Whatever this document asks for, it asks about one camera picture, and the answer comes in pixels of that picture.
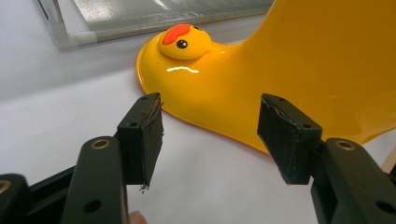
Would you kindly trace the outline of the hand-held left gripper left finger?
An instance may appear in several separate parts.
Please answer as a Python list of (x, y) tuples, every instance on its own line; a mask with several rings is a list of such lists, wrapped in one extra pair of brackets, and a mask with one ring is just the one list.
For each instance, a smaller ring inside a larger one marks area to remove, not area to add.
[(162, 144), (161, 95), (144, 95), (114, 135), (82, 145), (61, 224), (128, 224), (126, 187), (149, 187)]

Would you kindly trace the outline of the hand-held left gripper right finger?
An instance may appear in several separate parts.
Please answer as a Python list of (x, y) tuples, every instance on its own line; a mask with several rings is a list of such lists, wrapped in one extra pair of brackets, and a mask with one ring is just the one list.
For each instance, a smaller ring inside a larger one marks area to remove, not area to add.
[(288, 185), (311, 184), (318, 224), (396, 224), (396, 170), (385, 173), (359, 144), (322, 128), (284, 98), (264, 94), (263, 141)]

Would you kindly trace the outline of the yellow rubber rain boot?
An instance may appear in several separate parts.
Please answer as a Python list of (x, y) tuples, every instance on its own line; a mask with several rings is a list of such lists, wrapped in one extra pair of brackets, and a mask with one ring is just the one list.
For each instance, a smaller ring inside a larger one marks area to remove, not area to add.
[(323, 136), (364, 144), (396, 129), (396, 0), (275, 0), (245, 41), (203, 43), (193, 60), (140, 50), (136, 75), (164, 110), (266, 150), (257, 135), (261, 97), (300, 108)]

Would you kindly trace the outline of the metal wire shelf rack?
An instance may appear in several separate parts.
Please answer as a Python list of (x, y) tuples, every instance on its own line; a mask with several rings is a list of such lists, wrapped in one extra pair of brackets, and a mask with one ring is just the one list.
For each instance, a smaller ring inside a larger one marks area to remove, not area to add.
[(70, 33), (61, 0), (36, 0), (58, 49), (166, 30), (178, 23), (204, 24), (264, 15), (275, 0), (69, 0), (88, 29)]

